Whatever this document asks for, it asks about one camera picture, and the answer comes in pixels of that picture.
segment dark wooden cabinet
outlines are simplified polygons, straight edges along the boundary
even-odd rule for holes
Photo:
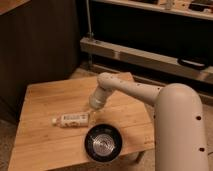
[[[78,65],[75,0],[31,0],[0,16],[0,118],[17,121],[26,86],[66,79]]]

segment tiled floor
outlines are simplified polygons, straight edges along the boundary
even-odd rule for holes
[[[94,73],[85,71],[83,69],[77,69],[71,78],[87,77],[96,75]],[[150,114],[153,113],[153,108],[147,106],[147,110]],[[213,106],[204,105],[204,117],[206,124],[206,135],[208,150],[213,151]],[[15,139],[17,127],[0,120],[0,171],[6,171],[10,159],[12,146]],[[77,165],[73,167],[61,168],[55,171],[154,171],[155,160],[154,150],[147,151],[139,164],[134,162],[137,154],[131,154],[128,156],[122,156],[112,163],[97,164],[87,163],[83,165]],[[213,154],[209,156],[210,171],[213,171]]]

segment black bowl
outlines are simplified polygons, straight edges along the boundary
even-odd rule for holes
[[[119,155],[122,148],[122,138],[115,127],[100,124],[89,130],[84,145],[87,154],[93,160],[110,162]]]

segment small wooden table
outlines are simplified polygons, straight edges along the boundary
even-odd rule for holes
[[[130,73],[119,74],[133,80]],[[9,171],[39,171],[89,162],[84,138],[89,128],[59,128],[51,124],[61,114],[87,111],[96,77],[32,84],[27,88]],[[154,131],[144,104],[116,91],[97,123],[120,130],[121,155],[154,148]]]
[[[8,12],[30,0],[1,0],[0,1],[0,15]]]

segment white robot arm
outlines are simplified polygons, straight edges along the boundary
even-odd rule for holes
[[[183,84],[163,88],[102,73],[90,106],[103,108],[114,90],[154,106],[156,171],[209,171],[202,103],[193,89]]]

